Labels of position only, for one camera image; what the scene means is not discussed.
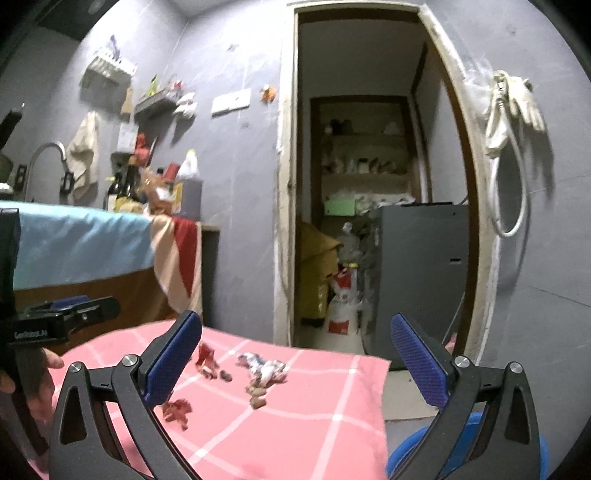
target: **towel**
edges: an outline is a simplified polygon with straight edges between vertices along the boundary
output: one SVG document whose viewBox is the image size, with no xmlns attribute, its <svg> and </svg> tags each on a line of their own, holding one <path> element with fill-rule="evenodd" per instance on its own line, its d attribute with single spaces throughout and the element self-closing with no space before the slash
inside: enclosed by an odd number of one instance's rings
<svg viewBox="0 0 591 480">
<path fill-rule="evenodd" d="M 99 114 L 90 112 L 66 148 L 66 162 L 74 174 L 74 200 L 79 200 L 99 177 Z"/>
</svg>

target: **white hose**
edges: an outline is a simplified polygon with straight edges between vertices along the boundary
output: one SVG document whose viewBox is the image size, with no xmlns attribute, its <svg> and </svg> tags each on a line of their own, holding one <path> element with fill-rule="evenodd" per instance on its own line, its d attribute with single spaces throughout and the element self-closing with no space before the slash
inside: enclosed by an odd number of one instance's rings
<svg viewBox="0 0 591 480">
<path fill-rule="evenodd" d="M 513 228 L 509 231 L 505 232 L 501 226 L 501 213 L 497 214 L 495 208 L 495 198 L 497 193 L 497 175 L 499 173 L 499 156 L 494 157 L 492 159 L 491 165 L 491 181 L 488 186 L 488 213 L 491 218 L 492 227 L 495 229 L 495 232 L 501 238 L 510 238 L 517 233 L 517 231 L 521 228 L 523 224 L 523 220 L 525 219 L 525 214 L 527 212 L 527 181 L 525 179 L 525 165 L 523 156 L 521 155 L 521 151 L 519 150 L 519 145 L 517 143 L 517 139 L 515 137 L 515 133 L 511 128 L 511 121 L 509 120 L 507 113 L 505 111 L 505 104 L 503 101 L 499 101 L 499 108 L 501 110 L 501 115 L 503 120 L 507 124 L 507 133 L 509 136 L 509 141 L 511 142 L 511 146 L 513 147 L 513 151 L 515 152 L 515 158 L 517 159 L 517 167 L 519 169 L 519 180 L 521 182 L 521 207 L 519 209 L 519 215 L 517 217 L 517 221 Z"/>
</svg>

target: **blue gripper pad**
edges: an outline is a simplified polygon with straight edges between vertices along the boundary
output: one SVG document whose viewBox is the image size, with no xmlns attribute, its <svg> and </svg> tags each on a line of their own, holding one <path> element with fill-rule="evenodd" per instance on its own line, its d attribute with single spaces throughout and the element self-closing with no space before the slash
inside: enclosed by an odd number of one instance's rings
<svg viewBox="0 0 591 480">
<path fill-rule="evenodd" d="M 447 375 L 401 314 L 392 317 L 390 336 L 425 402 L 443 409 L 449 400 Z"/>
<path fill-rule="evenodd" d="M 90 301 L 86 295 L 78 295 L 77 297 L 68 297 L 66 299 L 56 300 L 51 304 L 52 309 L 65 309 L 66 307 L 72 307 L 79 303 Z"/>
<path fill-rule="evenodd" d="M 152 363 L 145 378 L 144 403 L 150 408 L 162 405 L 172 392 L 183 369 L 201 340 L 203 325 L 195 312 L 184 312 L 167 333 L 154 339 L 163 340 L 160 354 Z"/>
</svg>

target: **faucet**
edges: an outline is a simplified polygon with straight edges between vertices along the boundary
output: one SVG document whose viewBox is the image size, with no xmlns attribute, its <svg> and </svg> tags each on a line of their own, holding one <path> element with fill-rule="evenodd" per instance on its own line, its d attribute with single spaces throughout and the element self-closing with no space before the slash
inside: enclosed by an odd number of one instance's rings
<svg viewBox="0 0 591 480">
<path fill-rule="evenodd" d="M 64 168 L 64 172 L 65 172 L 64 178 L 61 180 L 62 187 L 60 188 L 60 193 L 61 194 L 68 194 L 73 189 L 74 174 L 70 171 L 70 169 L 68 168 L 68 164 L 66 163 L 66 149 L 64 148 L 64 144 L 61 142 L 58 142 L 58 141 L 44 143 L 33 154 L 33 157 L 31 158 L 31 162 L 29 163 L 29 175 L 27 175 L 27 182 L 25 183 L 25 202 L 30 201 L 29 195 L 28 195 L 29 194 L 29 184 L 31 183 L 31 177 L 33 176 L 33 167 L 35 166 L 35 162 L 37 161 L 37 158 L 39 157 L 39 155 L 41 155 L 41 153 L 43 151 L 47 150 L 48 148 L 52 148 L 52 147 L 56 148 L 57 151 L 60 153 L 61 166 Z M 66 183 L 70 183 L 69 189 L 67 187 L 65 187 Z"/>
</svg>

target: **blue bucket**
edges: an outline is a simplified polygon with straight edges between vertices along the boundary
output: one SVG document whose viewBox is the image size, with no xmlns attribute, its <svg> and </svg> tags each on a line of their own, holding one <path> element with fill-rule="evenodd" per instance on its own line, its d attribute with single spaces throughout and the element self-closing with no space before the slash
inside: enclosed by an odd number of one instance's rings
<svg viewBox="0 0 591 480">
<path fill-rule="evenodd" d="M 476 437 L 478 433 L 478 425 L 480 423 L 480 419 L 482 418 L 482 413 L 474 412 L 468 418 L 468 422 L 464 427 L 464 431 L 460 435 L 460 439 L 457 441 L 456 447 L 453 449 L 452 454 L 449 457 L 449 460 L 445 464 L 443 471 L 441 472 L 442 475 L 449 474 L 452 470 L 459 467 L 470 446 L 472 445 L 472 440 Z M 388 459 L 388 465 L 386 467 L 386 473 L 388 478 L 392 476 L 395 470 L 398 468 L 404 459 L 413 451 L 413 449 L 418 445 L 418 443 L 425 435 L 428 427 L 424 427 L 419 431 L 413 433 L 410 437 L 404 440 L 399 447 L 394 450 L 390 458 Z M 548 450 L 546 448 L 546 442 L 540 436 L 540 480 L 545 480 L 548 477 Z"/>
</svg>

